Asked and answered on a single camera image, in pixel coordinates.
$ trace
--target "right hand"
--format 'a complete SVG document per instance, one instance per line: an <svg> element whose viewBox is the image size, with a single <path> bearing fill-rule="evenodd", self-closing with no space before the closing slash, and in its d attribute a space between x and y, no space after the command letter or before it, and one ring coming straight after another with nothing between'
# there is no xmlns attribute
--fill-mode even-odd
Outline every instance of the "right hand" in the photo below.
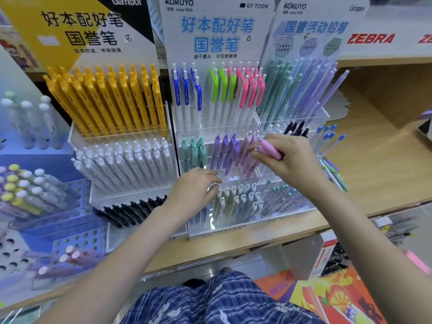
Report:
<svg viewBox="0 0 432 324"><path fill-rule="evenodd" d="M253 150L251 157L272 169L285 183L299 190L305 196L311 195L317 187L329 184L329 180L317 157L313 154L307 138L269 134L265 139L283 153L284 157L281 160L276 160L254 151L255 145L249 147L249 150Z"/></svg>

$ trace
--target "plaid fabric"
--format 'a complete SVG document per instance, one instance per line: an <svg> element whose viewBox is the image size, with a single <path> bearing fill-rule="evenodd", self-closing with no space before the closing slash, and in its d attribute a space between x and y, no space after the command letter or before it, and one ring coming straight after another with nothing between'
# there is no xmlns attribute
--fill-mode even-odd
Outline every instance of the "plaid fabric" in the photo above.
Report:
<svg viewBox="0 0 432 324"><path fill-rule="evenodd" d="M322 324L320 317L265 294L247 275L229 272L197 289L163 286L142 294L121 324Z"/></svg>

